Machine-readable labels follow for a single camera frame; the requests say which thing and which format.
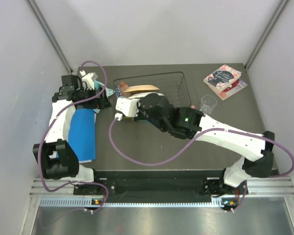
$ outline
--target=clear glass cup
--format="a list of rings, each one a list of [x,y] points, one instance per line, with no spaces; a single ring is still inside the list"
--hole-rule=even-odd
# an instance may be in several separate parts
[[[213,109],[216,107],[218,101],[217,99],[212,95],[204,95],[201,98],[200,102],[200,110],[207,115],[210,115],[213,111]]]

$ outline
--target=metal corner post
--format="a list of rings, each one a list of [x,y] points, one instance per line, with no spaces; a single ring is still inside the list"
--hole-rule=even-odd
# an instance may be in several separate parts
[[[42,15],[41,11],[39,10],[39,7],[37,6],[35,0],[25,0],[29,7],[31,8],[31,10],[33,11],[35,17],[37,18],[39,24],[41,25],[45,35],[47,36],[48,40],[50,41],[52,47],[54,48],[55,52],[57,53],[57,55],[59,56],[61,62],[63,63],[64,67],[66,68],[66,70],[71,73],[72,72],[72,68],[68,62],[68,60],[66,59],[66,57],[64,56],[58,42],[56,41],[53,33],[51,32],[44,16]]]
[[[250,55],[249,59],[245,64],[245,69],[248,70],[251,64],[253,63],[254,59],[256,58],[257,54],[259,53],[261,47],[263,46],[264,42],[266,41],[267,37],[269,36],[270,32],[272,31],[273,27],[275,26],[276,22],[280,18],[282,12],[286,8],[287,4],[290,0],[281,0],[280,4],[278,5],[273,17],[269,21],[264,33],[261,35],[259,41],[256,44],[252,54]]]

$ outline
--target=cable connector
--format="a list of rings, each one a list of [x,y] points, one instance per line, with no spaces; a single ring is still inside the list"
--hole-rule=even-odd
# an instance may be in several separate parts
[[[122,120],[122,118],[123,118],[123,114],[121,114],[121,113],[116,113],[115,115],[114,115],[114,119],[118,119],[118,121],[121,121]]]
[[[79,71],[79,74],[83,77],[86,75],[86,72],[84,70]]]

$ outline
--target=gray table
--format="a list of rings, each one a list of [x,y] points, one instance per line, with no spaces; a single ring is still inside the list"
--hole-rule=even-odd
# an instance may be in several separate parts
[[[182,71],[190,93],[192,104],[197,108],[200,99],[206,94],[216,96],[203,83],[203,78],[219,68],[222,64],[199,65],[146,65],[146,66],[107,66],[108,87],[114,89],[113,81],[122,77],[139,76],[153,73]],[[254,133],[263,133],[264,126],[255,101],[250,80],[243,64],[228,64],[242,71],[242,80],[249,86],[229,99],[218,99],[218,105],[211,117],[233,127]],[[86,67],[87,72],[95,71],[99,81],[103,74],[97,67]],[[97,157],[87,167],[96,170],[141,170],[141,169],[223,169],[239,159],[239,155],[210,143],[196,141],[174,161],[157,167],[141,166],[129,162],[120,156],[111,146],[108,129],[114,119],[115,108],[102,110],[96,120],[96,153]],[[128,156],[146,163],[156,163],[173,156],[189,140],[180,140],[145,122],[122,121],[114,128],[114,140],[117,146]]]

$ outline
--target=blue notebook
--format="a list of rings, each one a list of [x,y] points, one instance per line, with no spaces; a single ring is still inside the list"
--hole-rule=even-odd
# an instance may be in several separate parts
[[[77,109],[72,117],[68,142],[80,163],[96,159],[95,121],[92,109]]]

